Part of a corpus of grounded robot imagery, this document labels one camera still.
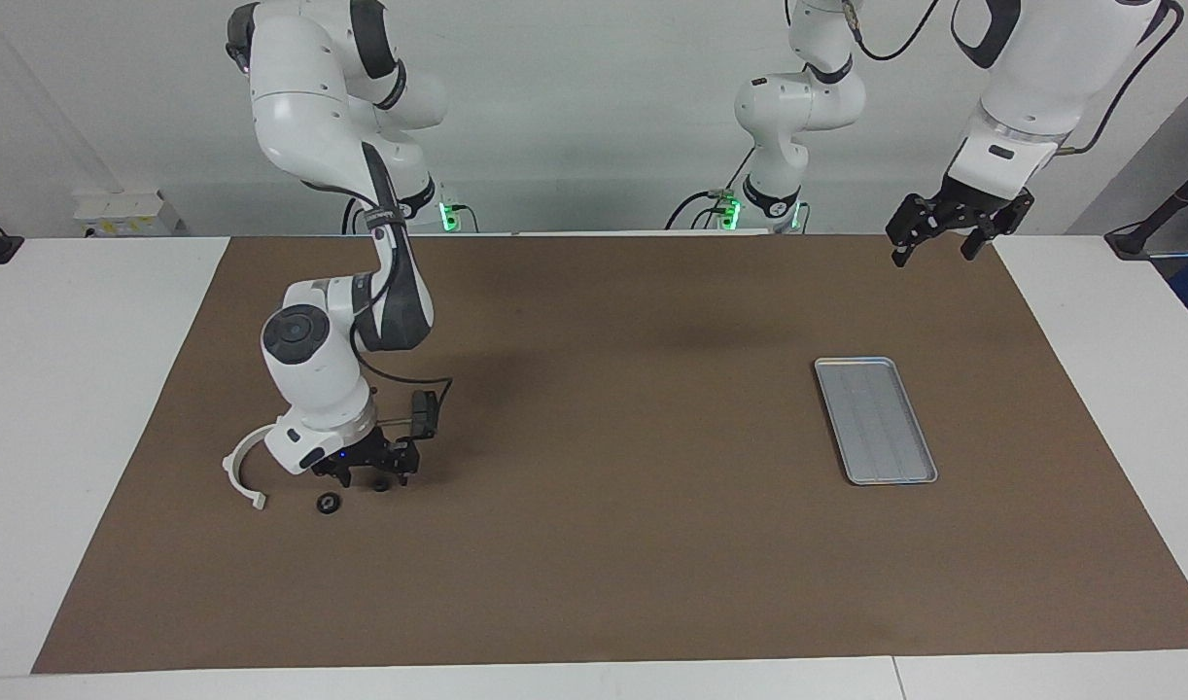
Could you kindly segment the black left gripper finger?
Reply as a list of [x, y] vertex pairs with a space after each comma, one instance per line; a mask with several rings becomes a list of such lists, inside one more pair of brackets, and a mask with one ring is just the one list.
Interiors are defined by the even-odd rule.
[[899, 207], [886, 225], [886, 235], [893, 247], [891, 258], [895, 266], [905, 266], [920, 244], [925, 242], [928, 221], [930, 221], [930, 204], [927, 198], [920, 194], [909, 194], [901, 200]]
[[998, 212], [977, 214], [977, 225], [962, 242], [963, 258], [977, 259], [985, 245], [994, 242], [997, 237], [1013, 234], [1032, 207], [1034, 194], [1030, 190], [1020, 190], [1016, 198], [1003, 204]]

